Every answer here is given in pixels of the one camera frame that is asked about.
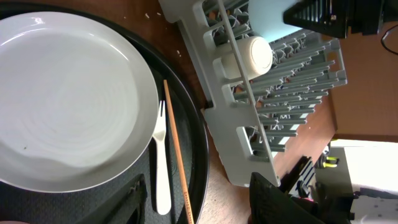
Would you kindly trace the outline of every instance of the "white wall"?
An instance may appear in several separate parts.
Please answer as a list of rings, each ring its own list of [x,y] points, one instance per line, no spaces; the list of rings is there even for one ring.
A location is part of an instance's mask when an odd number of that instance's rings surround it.
[[[398,194],[398,143],[337,140],[344,146],[353,190],[360,187]]]

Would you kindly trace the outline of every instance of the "wire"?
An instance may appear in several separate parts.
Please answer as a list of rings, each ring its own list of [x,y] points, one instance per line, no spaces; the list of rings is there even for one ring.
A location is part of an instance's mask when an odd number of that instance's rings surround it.
[[[398,53],[395,52],[395,51],[393,51],[393,50],[391,50],[391,49],[389,49],[389,48],[386,46],[386,44],[384,43],[384,40],[385,40],[386,37],[390,34],[390,32],[391,32],[393,29],[397,28],[397,27],[398,27],[398,25],[395,25],[395,26],[391,27],[390,29],[388,29],[388,30],[386,31],[386,33],[384,33],[383,37],[382,37],[381,40],[380,40],[381,45],[382,45],[386,50],[388,50],[390,53],[393,53],[393,54],[395,54],[395,55],[398,55]]]

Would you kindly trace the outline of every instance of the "white plate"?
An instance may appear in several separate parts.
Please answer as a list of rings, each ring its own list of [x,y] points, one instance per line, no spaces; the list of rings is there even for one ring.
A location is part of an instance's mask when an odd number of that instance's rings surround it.
[[[0,180],[39,192],[102,184],[134,163],[157,117],[154,78],[121,35],[73,14],[0,21]]]

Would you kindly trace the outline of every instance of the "dish rack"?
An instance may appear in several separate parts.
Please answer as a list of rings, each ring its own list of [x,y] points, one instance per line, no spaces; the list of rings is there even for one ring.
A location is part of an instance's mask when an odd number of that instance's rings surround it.
[[[229,181],[248,187],[258,172],[276,186],[273,158],[314,113],[328,90],[347,84],[340,43],[300,30],[270,46],[274,62],[266,74],[248,80],[236,43],[255,35],[248,0],[159,0],[165,18],[177,22],[210,108],[204,112]],[[241,77],[228,79],[217,45],[229,42]],[[330,72],[335,52],[340,69]]]

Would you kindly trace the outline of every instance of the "chopstick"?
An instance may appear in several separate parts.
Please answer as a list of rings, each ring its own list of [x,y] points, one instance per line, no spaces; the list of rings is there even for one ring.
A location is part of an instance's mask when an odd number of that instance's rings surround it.
[[[178,140],[178,133],[177,133],[177,127],[175,125],[172,100],[170,98],[169,86],[167,84],[167,80],[164,80],[163,83],[164,83],[164,90],[166,93],[167,112],[168,112],[167,114],[169,115],[169,119],[170,119],[170,125],[172,128],[172,136],[173,136],[173,142],[174,142],[174,148],[175,148],[175,155],[177,156],[178,171],[180,172],[180,181],[181,181],[181,186],[182,186],[182,193],[184,196],[185,211],[187,213],[188,223],[194,224],[192,209],[191,209],[191,202],[189,201],[187,180],[185,179],[184,165],[182,162],[180,142]]]

